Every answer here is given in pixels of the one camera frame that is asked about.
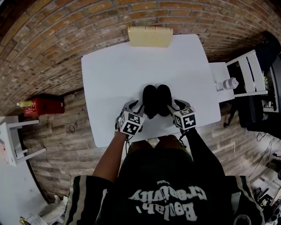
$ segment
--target curved brick wall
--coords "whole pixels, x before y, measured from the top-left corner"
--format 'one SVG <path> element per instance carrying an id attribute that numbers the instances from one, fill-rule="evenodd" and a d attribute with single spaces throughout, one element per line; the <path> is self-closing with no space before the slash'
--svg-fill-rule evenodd
<path id="1" fill-rule="evenodd" d="M 39 93 L 82 87 L 81 56 L 128 41 L 131 25 L 196 33 L 215 61 L 255 45 L 261 31 L 279 38 L 280 22 L 263 0 L 37 0 L 1 41 L 0 114 Z"/>

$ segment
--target black shoe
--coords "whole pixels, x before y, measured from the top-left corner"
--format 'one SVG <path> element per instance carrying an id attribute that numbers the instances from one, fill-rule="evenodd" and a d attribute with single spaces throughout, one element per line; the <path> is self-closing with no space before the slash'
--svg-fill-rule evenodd
<path id="1" fill-rule="evenodd" d="M 168 116 L 170 111 L 167 105 L 172 105 L 172 95 L 167 85 L 160 85 L 157 88 L 157 100 L 158 100 L 158 114 L 160 116 Z"/>
<path id="2" fill-rule="evenodd" d="M 142 103 L 144 105 L 144 113 L 149 119 L 157 115 L 157 89 L 153 85 L 148 85 L 144 88 L 142 94 Z"/>

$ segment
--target red box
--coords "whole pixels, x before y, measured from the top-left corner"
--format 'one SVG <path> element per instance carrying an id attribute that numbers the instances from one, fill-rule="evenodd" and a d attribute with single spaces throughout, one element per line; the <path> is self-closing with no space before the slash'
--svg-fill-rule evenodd
<path id="1" fill-rule="evenodd" d="M 63 100 L 34 98 L 30 99 L 30 101 L 32 101 L 32 106 L 24 107 L 25 116 L 40 116 L 65 112 Z"/>

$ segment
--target beige sponge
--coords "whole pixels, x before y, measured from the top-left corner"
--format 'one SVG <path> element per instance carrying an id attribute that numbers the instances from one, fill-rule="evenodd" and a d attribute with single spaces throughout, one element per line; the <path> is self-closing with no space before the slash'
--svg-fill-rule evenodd
<path id="1" fill-rule="evenodd" d="M 131 46 L 168 47 L 172 41 L 173 29 L 157 26 L 128 27 Z"/>

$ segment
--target striped sleeve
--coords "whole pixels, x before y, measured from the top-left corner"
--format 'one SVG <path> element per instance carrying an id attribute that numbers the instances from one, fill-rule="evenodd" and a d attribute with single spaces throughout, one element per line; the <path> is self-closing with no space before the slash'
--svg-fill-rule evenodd
<path id="1" fill-rule="evenodd" d="M 71 183 L 64 225 L 81 225 L 98 219 L 113 183 L 94 176 L 78 176 Z"/>

